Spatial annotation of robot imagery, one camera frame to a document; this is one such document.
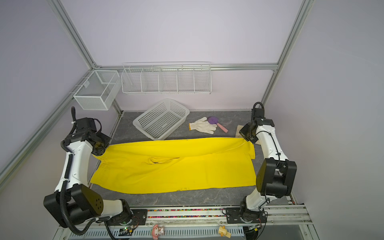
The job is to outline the yellow trousers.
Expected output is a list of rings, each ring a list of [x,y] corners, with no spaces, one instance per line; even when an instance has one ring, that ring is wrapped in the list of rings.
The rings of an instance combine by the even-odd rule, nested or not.
[[[201,138],[111,145],[91,183],[123,194],[157,194],[256,184],[252,143]]]

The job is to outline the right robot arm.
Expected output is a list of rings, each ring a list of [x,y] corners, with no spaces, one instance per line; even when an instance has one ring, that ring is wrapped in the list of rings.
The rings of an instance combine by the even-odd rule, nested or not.
[[[239,134],[253,144],[259,142],[264,161],[256,176],[256,189],[241,202],[240,218],[245,223],[266,218],[264,207],[292,192],[297,165],[280,147],[273,120],[265,117],[263,107],[252,109],[251,120]]]

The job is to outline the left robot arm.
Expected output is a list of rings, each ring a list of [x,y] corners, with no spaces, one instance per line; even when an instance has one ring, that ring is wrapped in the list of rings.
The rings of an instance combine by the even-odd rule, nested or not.
[[[97,119],[73,119],[72,123],[70,133],[61,141],[66,152],[63,172],[54,193],[45,196],[44,207],[61,227],[76,235],[85,234],[96,222],[131,223],[133,212],[125,200],[104,200],[88,183],[90,157],[103,155],[110,137],[97,128]]]

